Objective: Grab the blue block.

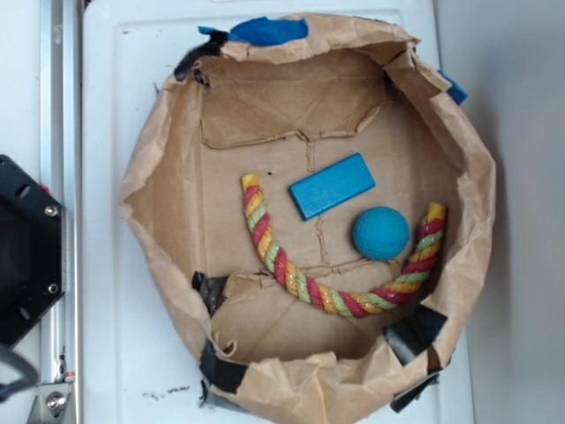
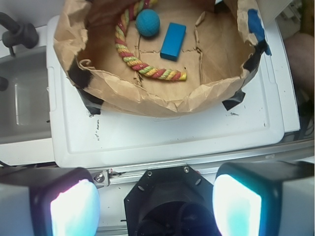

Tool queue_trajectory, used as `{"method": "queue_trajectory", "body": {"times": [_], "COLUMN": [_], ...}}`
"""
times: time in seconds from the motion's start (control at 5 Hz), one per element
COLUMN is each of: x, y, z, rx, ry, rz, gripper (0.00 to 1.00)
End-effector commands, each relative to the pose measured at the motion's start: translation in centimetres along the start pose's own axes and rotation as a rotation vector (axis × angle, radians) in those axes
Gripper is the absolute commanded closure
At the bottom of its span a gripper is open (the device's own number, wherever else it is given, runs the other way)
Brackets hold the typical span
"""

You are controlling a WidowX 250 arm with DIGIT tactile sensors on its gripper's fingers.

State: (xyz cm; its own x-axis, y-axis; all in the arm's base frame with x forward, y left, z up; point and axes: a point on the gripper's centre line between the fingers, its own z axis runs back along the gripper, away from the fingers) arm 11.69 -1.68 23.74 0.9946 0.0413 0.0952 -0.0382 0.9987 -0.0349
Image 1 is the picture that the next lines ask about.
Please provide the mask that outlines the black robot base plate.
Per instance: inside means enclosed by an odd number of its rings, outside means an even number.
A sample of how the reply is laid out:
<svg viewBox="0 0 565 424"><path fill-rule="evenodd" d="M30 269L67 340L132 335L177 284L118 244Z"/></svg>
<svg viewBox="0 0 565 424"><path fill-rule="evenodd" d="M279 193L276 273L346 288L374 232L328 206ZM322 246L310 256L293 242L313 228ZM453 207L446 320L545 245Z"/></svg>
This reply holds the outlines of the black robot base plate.
<svg viewBox="0 0 565 424"><path fill-rule="evenodd" d="M63 296L63 212L1 156L1 344L15 346Z"/></svg>

